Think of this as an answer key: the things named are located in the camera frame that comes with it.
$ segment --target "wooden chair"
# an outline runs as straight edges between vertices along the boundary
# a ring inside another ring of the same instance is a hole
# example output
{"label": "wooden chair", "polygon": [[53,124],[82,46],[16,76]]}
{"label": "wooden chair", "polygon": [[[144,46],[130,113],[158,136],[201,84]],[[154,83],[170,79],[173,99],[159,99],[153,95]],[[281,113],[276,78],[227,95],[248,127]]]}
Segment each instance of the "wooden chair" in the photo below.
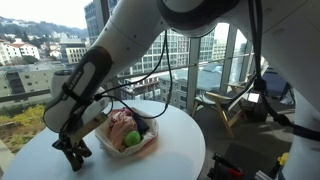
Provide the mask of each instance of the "wooden chair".
{"label": "wooden chair", "polygon": [[[265,72],[267,67],[263,67],[261,74]],[[246,113],[243,109],[241,99],[249,92],[249,90],[253,87],[253,82],[256,78],[256,74],[252,74],[248,76],[247,82],[244,83],[236,83],[236,84],[227,84],[231,87],[231,91],[224,93],[220,91],[208,91],[203,95],[197,96],[195,98],[195,103],[193,106],[191,116],[194,117],[198,106],[203,105],[205,107],[210,107],[213,110],[219,113],[221,117],[229,137],[234,138],[233,132],[231,130],[231,126],[241,117],[243,116],[247,119]],[[229,117],[227,112],[230,112],[235,105],[239,106],[239,110],[235,113],[234,116]]]}

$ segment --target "floor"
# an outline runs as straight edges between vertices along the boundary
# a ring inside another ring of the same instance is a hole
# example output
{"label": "floor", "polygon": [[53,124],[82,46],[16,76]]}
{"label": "floor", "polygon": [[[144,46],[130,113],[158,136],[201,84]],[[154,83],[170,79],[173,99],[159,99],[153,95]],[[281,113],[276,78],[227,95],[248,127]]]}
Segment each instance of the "floor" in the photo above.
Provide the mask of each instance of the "floor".
{"label": "floor", "polygon": [[[268,98],[268,101],[278,113],[285,114],[291,121],[294,118],[294,105],[285,105],[278,99]],[[223,122],[218,113],[210,108],[197,111],[194,119],[199,124],[206,142],[206,157],[198,180],[209,180],[209,169],[214,166],[213,153],[224,155],[231,143],[243,145],[265,156],[277,160],[284,152],[290,150],[292,131],[273,122],[262,104],[247,103],[248,120],[239,119],[232,130],[235,138],[228,137]]]}

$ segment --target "white table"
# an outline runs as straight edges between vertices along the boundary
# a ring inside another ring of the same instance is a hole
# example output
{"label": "white table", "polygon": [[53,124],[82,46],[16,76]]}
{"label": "white table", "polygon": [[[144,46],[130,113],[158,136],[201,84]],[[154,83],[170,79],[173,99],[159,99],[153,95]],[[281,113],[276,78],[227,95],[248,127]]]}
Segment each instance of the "white table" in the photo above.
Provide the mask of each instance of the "white table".
{"label": "white table", "polygon": [[[149,115],[157,115],[164,104],[154,101],[125,101]],[[114,109],[122,108],[119,102]],[[82,169],[73,172],[64,154],[51,145],[58,134],[48,128],[27,143],[12,160],[3,180],[37,179],[138,179],[188,180],[197,179],[205,158],[205,142],[199,126],[178,108],[169,106],[156,118],[159,136],[143,151],[125,158],[111,157],[100,149],[91,132],[84,141],[92,155],[84,158]]]}

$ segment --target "sky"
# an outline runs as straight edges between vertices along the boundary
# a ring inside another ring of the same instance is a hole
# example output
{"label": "sky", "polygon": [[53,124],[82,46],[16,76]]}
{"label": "sky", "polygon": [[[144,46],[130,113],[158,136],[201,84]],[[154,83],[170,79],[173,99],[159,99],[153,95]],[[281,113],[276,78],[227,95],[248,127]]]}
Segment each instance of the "sky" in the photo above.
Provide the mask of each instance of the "sky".
{"label": "sky", "polygon": [[84,7],[93,0],[1,0],[0,16],[86,28]]}

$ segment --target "lime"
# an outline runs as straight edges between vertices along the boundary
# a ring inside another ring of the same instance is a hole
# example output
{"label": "lime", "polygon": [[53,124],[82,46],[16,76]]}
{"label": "lime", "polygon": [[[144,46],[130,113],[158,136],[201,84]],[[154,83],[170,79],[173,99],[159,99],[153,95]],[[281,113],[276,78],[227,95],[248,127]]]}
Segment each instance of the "lime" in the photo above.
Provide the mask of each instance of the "lime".
{"label": "lime", "polygon": [[127,147],[134,146],[136,144],[139,144],[141,141],[141,137],[138,131],[130,131],[127,135],[124,137],[124,143]]}

